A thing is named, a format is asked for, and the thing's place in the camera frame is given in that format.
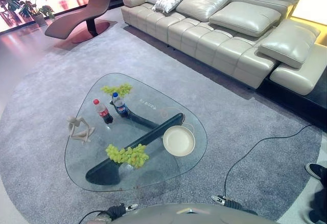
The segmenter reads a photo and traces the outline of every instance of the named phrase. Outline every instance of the green leaves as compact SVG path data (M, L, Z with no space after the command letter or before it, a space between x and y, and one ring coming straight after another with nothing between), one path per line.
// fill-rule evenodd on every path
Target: green leaves
M34 3L29 0L6 0L6 2L8 3L9 11L16 11L20 9L19 14L22 17L28 18L42 13L44 16L54 18L54 15L52 14L52 8L50 6L43 6L41 8L37 8L36 0Z
M53 10L50 6L45 5L42 8L39 9L39 12L42 13L45 17L49 16L49 18L55 18L53 13Z

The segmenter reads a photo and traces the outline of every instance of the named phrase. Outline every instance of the chair base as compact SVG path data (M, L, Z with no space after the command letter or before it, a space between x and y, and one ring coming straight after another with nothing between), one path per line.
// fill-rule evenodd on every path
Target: chair base
M80 33L78 33L77 35L72 37L72 43L81 43L87 40L90 40L94 37L96 37L97 35L100 35L102 32L104 32L105 30L107 30L110 26L109 22L101 22L98 24L95 24L96 26L96 32L89 32L88 29L84 29L83 31L81 31Z

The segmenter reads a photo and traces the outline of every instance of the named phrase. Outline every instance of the plant pot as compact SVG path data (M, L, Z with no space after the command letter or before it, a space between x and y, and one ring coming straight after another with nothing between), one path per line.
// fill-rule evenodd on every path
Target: plant pot
M32 19L34 19L35 22L37 22L37 24L39 26L45 26L46 25L45 19L43 18L42 14L32 15Z

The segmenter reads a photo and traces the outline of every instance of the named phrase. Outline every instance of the potted plant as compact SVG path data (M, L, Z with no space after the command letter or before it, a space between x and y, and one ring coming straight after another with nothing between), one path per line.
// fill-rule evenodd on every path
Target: potted plant
M39 8L36 5L37 0L33 2L31 0L6 0L8 3L8 10L16 11L20 9L19 14L22 17L28 18L32 17L39 26L46 25L43 16L48 16L49 18L55 18L52 14L54 11L48 5L44 5Z

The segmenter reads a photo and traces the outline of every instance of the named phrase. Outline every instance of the bunch of grapes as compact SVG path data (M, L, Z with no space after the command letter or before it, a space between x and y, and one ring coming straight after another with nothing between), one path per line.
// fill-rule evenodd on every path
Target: bunch of grapes
M116 163L128 163L134 166L136 169L142 167L144 162L149 159L149 156L144 153L146 146L138 144L137 147L131 148L128 147L127 150L124 148L120 151L117 147L110 144L107 149L107 155L111 160Z
M126 94L130 93L132 88L133 88L132 85L130 85L128 83L124 83L124 84L120 85L119 87L103 86L101 88L101 90L103 92L105 92L106 94L110 94L110 95L112 95L114 92L117 92L119 94L119 96L121 96L123 98Z

